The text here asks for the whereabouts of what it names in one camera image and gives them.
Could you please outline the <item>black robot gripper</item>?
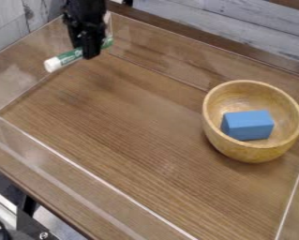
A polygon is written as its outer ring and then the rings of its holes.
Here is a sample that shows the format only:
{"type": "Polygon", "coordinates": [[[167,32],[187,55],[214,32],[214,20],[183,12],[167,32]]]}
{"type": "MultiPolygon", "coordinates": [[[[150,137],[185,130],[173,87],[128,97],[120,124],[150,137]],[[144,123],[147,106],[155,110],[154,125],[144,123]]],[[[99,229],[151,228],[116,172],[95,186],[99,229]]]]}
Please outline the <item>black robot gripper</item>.
{"type": "Polygon", "coordinates": [[[91,59],[102,52],[106,28],[107,0],[66,0],[63,21],[68,27],[72,48],[83,48],[83,57],[91,59]]]}

